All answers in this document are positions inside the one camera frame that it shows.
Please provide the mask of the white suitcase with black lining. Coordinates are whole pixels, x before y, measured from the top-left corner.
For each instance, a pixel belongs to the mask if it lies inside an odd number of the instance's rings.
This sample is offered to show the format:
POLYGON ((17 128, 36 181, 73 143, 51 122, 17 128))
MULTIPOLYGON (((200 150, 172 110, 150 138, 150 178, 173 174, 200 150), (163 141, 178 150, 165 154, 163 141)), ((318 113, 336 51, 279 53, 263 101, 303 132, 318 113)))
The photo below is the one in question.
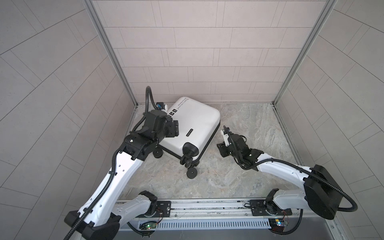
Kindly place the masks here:
POLYGON ((159 159, 164 152, 171 154, 188 169, 187 177, 194 179, 198 174, 196 166, 220 127, 221 114, 219 110, 189 97, 178 99, 167 113, 179 122, 179 135, 163 139, 153 155, 159 159))

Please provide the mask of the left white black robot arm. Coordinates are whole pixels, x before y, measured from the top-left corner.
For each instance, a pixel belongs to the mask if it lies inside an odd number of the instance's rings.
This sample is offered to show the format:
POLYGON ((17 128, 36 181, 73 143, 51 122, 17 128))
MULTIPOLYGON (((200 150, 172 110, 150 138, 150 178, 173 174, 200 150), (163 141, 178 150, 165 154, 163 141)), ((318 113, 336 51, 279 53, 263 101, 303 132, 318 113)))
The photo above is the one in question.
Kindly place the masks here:
POLYGON ((142 214, 153 214, 157 197, 144 191, 115 209, 116 201, 135 171, 164 138, 179 134, 179 123, 163 110, 144 115, 144 125, 128 134, 112 157, 112 167, 87 202, 70 211, 65 223, 70 230, 66 240, 112 240, 122 224, 142 214))

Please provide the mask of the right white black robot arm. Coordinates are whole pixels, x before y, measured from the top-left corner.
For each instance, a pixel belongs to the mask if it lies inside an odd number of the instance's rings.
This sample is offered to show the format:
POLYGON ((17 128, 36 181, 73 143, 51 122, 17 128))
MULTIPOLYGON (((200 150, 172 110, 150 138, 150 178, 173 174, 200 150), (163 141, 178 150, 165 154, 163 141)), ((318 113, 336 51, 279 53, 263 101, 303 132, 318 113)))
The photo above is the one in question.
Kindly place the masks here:
POLYGON ((281 178, 297 186, 296 190, 272 189, 263 208, 270 215, 278 210, 311 210, 332 220, 337 212, 355 212, 358 205, 322 166, 306 167, 276 159, 261 150, 249 148, 244 137, 229 128, 221 130, 223 143, 217 147, 223 158, 231 156, 243 170, 254 170, 281 178))

